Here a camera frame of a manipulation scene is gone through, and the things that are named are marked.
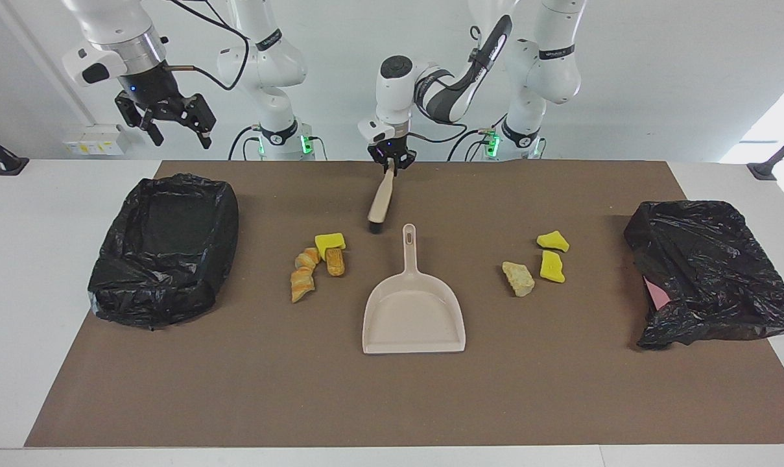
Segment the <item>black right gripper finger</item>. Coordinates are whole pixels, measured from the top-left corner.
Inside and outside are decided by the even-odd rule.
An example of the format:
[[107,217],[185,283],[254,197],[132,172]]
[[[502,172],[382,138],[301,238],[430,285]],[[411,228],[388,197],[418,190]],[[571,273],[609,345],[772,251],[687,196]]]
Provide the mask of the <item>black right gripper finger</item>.
[[163,135],[158,129],[158,126],[154,123],[152,112],[147,110],[145,114],[141,114],[137,104],[128,97],[125,91],[120,91],[119,94],[114,97],[114,104],[128,127],[145,131],[155,146],[161,146],[161,144],[163,144]]
[[201,94],[192,97],[176,97],[172,99],[173,121],[192,130],[204,150],[213,144],[211,131],[217,119],[209,104]]

